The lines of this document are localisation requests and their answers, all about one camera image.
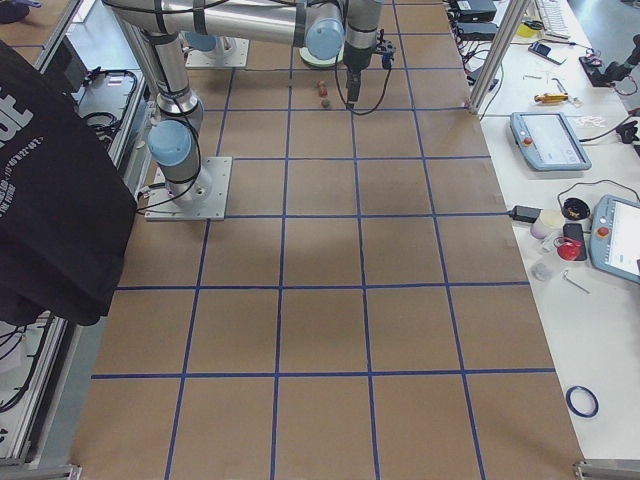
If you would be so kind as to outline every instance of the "power adapter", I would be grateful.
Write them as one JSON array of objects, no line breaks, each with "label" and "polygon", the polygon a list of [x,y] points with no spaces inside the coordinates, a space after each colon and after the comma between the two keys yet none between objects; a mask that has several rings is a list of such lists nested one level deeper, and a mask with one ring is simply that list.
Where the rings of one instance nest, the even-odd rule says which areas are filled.
[{"label": "power adapter", "polygon": [[516,205],[509,210],[509,217],[517,222],[533,223],[540,216],[540,209]]}]

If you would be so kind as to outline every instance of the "yellow screwdriver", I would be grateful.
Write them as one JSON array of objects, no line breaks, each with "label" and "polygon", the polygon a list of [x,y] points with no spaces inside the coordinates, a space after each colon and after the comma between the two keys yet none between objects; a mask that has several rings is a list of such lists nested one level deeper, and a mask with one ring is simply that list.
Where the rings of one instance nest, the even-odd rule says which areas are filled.
[{"label": "yellow screwdriver", "polygon": [[533,97],[536,103],[560,103],[568,99],[569,95],[566,93],[543,93]]}]

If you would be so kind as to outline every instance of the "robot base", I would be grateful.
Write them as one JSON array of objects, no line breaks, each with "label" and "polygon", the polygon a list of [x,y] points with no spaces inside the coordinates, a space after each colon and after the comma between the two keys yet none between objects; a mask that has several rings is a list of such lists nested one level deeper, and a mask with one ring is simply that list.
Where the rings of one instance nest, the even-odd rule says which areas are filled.
[{"label": "robot base", "polygon": [[235,41],[235,48],[228,54],[223,50],[216,50],[213,56],[198,50],[189,52],[186,62],[187,68],[197,70],[246,67],[249,56],[249,40],[243,38],[234,38],[233,40]]},{"label": "robot base", "polygon": [[[231,157],[205,157],[202,159],[202,168],[211,175],[211,191],[202,200],[197,200],[188,205],[178,205],[168,202],[145,211],[148,221],[179,221],[179,220],[224,220],[229,193],[229,181],[231,179]],[[164,183],[164,175],[158,168],[154,183]],[[161,188],[152,190],[149,195],[149,205],[169,200],[169,193]]]}]

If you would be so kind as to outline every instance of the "electronic device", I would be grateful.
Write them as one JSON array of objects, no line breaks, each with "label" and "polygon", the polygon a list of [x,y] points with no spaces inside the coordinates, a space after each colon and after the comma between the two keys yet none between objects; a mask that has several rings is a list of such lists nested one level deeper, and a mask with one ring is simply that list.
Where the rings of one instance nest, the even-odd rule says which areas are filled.
[{"label": "electronic device", "polygon": [[533,42],[529,45],[529,51],[544,58],[545,60],[555,63],[556,65],[562,65],[567,60],[567,57],[558,55],[551,49],[551,47],[540,42]]},{"label": "electronic device", "polygon": [[563,38],[571,37],[569,27],[562,18],[562,5],[557,0],[535,0],[536,8],[546,35]]},{"label": "electronic device", "polygon": [[589,255],[597,269],[640,283],[640,203],[613,195],[600,199],[593,212]]},{"label": "electronic device", "polygon": [[563,113],[512,113],[511,132],[535,170],[588,170],[591,161]]},{"label": "electronic device", "polygon": [[458,22],[456,33],[460,40],[493,40],[498,26],[491,22]]},{"label": "electronic device", "polygon": [[575,261],[584,262],[587,259],[587,246],[584,243],[582,225],[579,223],[565,223],[562,227],[562,235],[580,243],[580,253],[575,258]]},{"label": "electronic device", "polygon": [[[482,72],[482,67],[478,67],[473,72],[467,75],[467,83],[469,84],[470,87],[473,87],[476,84],[476,82],[478,81],[478,78],[480,77],[481,72]],[[491,80],[491,84],[489,84],[489,91],[493,90],[497,84],[498,84],[497,78],[494,78],[493,80]]]},{"label": "electronic device", "polygon": [[524,223],[534,223],[540,216],[542,210],[539,208],[525,207],[523,205],[515,205],[508,214],[512,220]]},{"label": "electronic device", "polygon": [[449,0],[458,22],[490,22],[496,16],[492,0]]}]

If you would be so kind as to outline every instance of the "screen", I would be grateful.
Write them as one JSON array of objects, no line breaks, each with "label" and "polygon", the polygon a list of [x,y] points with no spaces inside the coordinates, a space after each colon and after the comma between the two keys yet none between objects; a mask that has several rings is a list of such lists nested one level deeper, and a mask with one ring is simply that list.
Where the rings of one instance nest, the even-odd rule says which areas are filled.
[{"label": "screen", "polygon": [[613,202],[613,226],[607,264],[640,275],[640,208]]},{"label": "screen", "polygon": [[527,130],[546,165],[584,163],[559,115],[523,115]]}]

